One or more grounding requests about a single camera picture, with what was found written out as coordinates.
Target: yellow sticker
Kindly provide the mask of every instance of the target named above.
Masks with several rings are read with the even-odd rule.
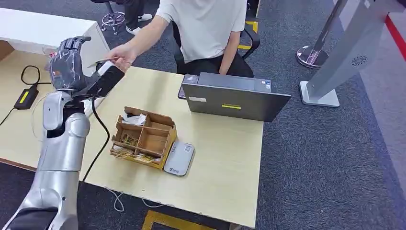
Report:
[[[25,98],[27,97],[27,95],[28,95],[28,91],[26,91],[26,92],[24,93],[23,97],[22,97],[21,100],[20,100],[20,104],[24,102],[24,100],[25,100]]]
[[[230,109],[241,109],[241,106],[236,104],[222,104],[221,107]]]

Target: power adapter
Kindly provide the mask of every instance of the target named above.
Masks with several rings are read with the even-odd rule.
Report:
[[[29,89],[24,89],[14,108],[18,110],[30,109],[38,95],[38,84],[33,84]]]

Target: speaker grille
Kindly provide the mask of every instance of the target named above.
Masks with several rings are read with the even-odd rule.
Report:
[[[365,63],[367,62],[367,60],[368,60],[368,58],[367,58],[366,56],[361,55],[361,56],[355,57],[355,58],[351,61],[351,64],[352,64],[353,66],[358,67],[358,66],[360,66],[360,65],[365,64]]]

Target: laptop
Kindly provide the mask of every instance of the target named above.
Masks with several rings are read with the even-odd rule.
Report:
[[[212,73],[201,73],[196,83],[182,83],[182,89],[192,112],[266,122],[273,121],[291,98],[272,93],[270,80]]]

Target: shoe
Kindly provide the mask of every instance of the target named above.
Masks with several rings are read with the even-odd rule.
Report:
[[[144,15],[138,17],[138,21],[139,21],[139,22],[141,22],[141,21],[148,21],[148,20],[150,20],[150,19],[152,19],[152,15],[149,14],[149,13],[144,13]]]
[[[125,26],[125,29],[127,30],[127,32],[129,32],[132,35],[137,35],[137,33],[141,30],[141,28],[137,27],[134,30],[128,28],[128,26]]]

